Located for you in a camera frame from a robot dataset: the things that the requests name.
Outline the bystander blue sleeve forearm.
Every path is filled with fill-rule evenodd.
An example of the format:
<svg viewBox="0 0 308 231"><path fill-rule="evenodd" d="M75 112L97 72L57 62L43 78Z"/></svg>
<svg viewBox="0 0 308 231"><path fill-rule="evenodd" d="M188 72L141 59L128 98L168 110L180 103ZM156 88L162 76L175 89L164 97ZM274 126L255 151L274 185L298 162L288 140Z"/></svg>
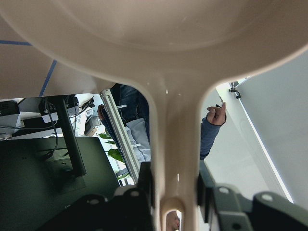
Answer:
<svg viewBox="0 0 308 231"><path fill-rule="evenodd" d="M201 123L201 141L200 141L200 160L204 160L210 153L216 136L221 126L213 125L207 118L202 119Z"/></svg>

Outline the bystander hand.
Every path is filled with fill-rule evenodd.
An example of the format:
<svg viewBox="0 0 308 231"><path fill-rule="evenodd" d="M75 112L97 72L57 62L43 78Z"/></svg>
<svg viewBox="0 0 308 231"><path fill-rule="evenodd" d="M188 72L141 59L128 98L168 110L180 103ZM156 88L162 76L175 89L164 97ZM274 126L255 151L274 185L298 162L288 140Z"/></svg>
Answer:
<svg viewBox="0 0 308 231"><path fill-rule="evenodd" d="M226 122L226 103L223 102L221 107L211 106L207 108L207 121L216 126L222 126Z"/></svg>

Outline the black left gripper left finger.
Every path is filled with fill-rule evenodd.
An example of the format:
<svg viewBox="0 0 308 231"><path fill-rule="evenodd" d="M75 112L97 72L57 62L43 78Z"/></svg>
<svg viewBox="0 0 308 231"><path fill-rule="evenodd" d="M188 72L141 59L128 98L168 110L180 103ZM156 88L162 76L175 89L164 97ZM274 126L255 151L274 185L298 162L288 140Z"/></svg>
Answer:
<svg viewBox="0 0 308 231"><path fill-rule="evenodd" d="M149 208L154 208L154 180L151 162L141 162L137 187L145 191Z"/></svg>

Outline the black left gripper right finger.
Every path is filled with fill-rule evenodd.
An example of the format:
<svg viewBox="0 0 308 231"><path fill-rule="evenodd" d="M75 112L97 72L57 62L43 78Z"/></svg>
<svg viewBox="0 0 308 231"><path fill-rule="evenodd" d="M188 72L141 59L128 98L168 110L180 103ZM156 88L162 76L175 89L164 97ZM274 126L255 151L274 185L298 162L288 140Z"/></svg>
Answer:
<svg viewBox="0 0 308 231"><path fill-rule="evenodd" d="M197 204L200 208L203 221L209 221L213 189L215 182L205 162L199 162L199 176L197 181Z"/></svg>

